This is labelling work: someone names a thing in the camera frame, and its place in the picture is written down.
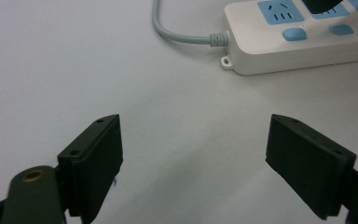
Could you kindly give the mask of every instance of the power strip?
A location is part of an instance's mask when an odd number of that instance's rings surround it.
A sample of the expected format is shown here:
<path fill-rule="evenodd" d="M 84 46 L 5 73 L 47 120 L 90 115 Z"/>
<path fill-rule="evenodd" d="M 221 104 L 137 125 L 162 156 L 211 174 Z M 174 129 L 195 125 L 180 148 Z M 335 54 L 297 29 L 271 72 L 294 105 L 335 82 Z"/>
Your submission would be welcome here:
<path fill-rule="evenodd" d="M 358 61 L 358 0 L 311 14 L 301 0 L 251 0 L 225 7 L 224 69 L 255 75 Z"/>

